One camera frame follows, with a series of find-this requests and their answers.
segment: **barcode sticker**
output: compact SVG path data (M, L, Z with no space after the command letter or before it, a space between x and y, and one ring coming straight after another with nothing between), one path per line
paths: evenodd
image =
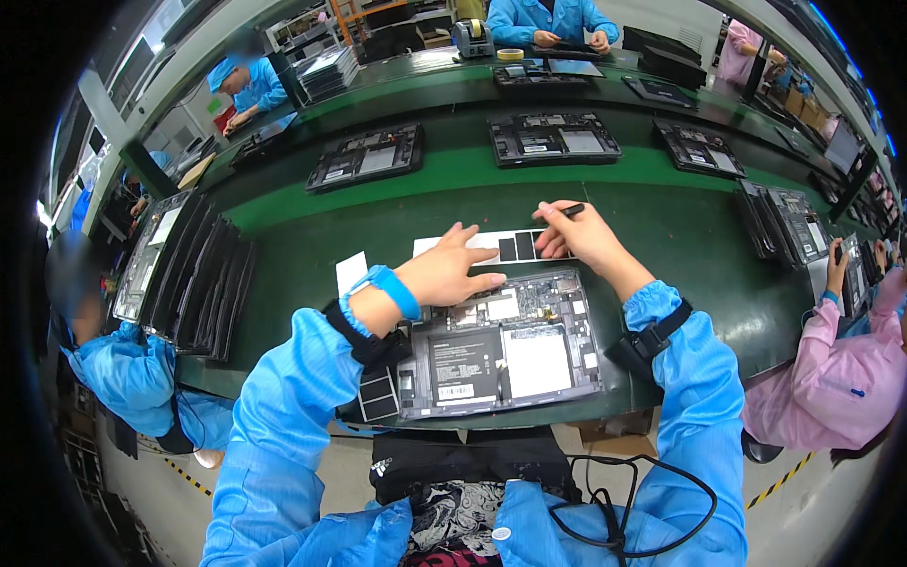
M447 386L438 388L438 399L440 400L453 400L458 397L473 397L475 393L473 391L472 384L463 384L461 386Z

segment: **tablet battery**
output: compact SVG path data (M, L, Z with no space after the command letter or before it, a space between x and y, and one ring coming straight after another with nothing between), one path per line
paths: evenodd
M497 327L472 333L432 337L429 365L436 406L456 406L498 398L498 369L502 359Z

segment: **white paper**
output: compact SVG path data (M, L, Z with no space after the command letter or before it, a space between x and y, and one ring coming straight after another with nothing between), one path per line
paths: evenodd
M815 246L820 252L825 252L828 249L828 246L825 245L825 238L822 236L822 231L819 230L819 225L814 222L807 222L806 227L809 229L809 233L813 235Z
M730 158L727 157L726 153L716 152L712 149L708 150L708 153L712 155L712 159L715 160L715 163L718 164L718 168L722 171L730 171L732 173L737 173L736 167Z
M366 253L364 251L338 262L335 268L337 273L337 296L339 298L342 298L348 291L353 294L368 285L368 282L365 282L358 288L353 289L356 282L368 273Z
M148 246L161 244L167 239L167 235L169 235L170 231L173 229L173 223L176 222L176 218L180 216L181 210L182 207L179 207L178 209L168 210L164 213L161 222L158 223L158 229L154 231L154 236L148 241Z
M512 397L535 396L572 387L563 336L512 338L512 333L504 333Z

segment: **blue wrist strap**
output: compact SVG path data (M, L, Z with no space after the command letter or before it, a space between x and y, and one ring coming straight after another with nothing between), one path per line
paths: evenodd
M358 288L365 282L371 283L389 295L400 308L400 313L403 314L404 319L418 321L422 318L422 310L419 308L418 302L410 290L397 278L392 269L380 264L372 266L368 273L356 282L353 289Z

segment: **power cord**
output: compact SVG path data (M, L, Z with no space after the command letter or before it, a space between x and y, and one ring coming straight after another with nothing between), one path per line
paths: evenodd
M624 514L623 514L623 518L620 521L620 524L618 524L617 513L614 511L614 505L611 503L611 498L610 498L610 494L608 494L608 490L606 490L604 488L600 488L600 489L596 490L594 493L591 493L592 494L592 497L591 497L592 503L595 503L601 509L601 513L605 516L605 522L608 525L608 540L605 542L602 542L599 540L593 540L592 538L586 537L585 535L582 535L581 533L574 532L555 513L557 510L560 510L561 508L569 508L572 506L580 506L580 505L585 505L585 504L561 503L561 504L553 505L551 508L548 509L548 514L551 516L551 518L554 520L554 522L556 524L558 524L558 526L564 531L564 533L568 534L573 539L579 540L583 543L587 543L589 545L594 545L596 547L603 547L607 550L610 550L618 558L618 564L620 565L620 567L627 566L628 558L638 559L640 557L651 557L653 555L658 555L660 553L669 552L672 549L678 547L680 544L685 543L691 537L696 535L697 532L703 528L703 526L706 525L706 522L708 522L711 519L712 514L715 513L715 510L718 507L718 497L716 496L715 491L713 491L708 486L708 484L702 482L701 480L696 478L693 474L690 474L687 471L679 469L670 464L662 463L659 460L653 459L652 457L650 457L648 455L636 455L629 459L618 459L617 457L592 456L592 455L565 455L565 456L572 459L571 475L573 474L574 465L579 460L595 461L597 463L602 463L602 464L626 464L626 465L629 465L633 469L633 482L629 488L629 496L627 497L627 505L624 508ZM638 461L639 459L645 459L646 461L649 461L650 463L652 463L655 466L660 466L661 468L667 469L672 473L679 474L680 476L683 476L684 478L691 481L693 484L696 484L697 486L699 486L699 488L702 488L702 490L705 491L706 494L708 494L708 497L711 498L711 500L712 500L712 505L709 508L708 513L706 514L706 517L704 517L702 519L702 521L699 522L699 524L697 524L697 526L694 527L689 533L687 533L680 539L676 540L675 542L670 543L668 545L664 545L657 549L648 550L645 552L628 552L628 551L625 551L623 548L623 546L627 542L627 535L624 533L624 531L627 528L627 521L629 519L630 508L633 505L633 495L636 493L636 483L637 483L637 480L639 479L639 469L637 468L637 466L634 462ZM587 490L590 490L589 467L588 466L586 468L586 488L587 488ZM601 501L601 499L599 498L599 493L602 493L604 495L605 502Z

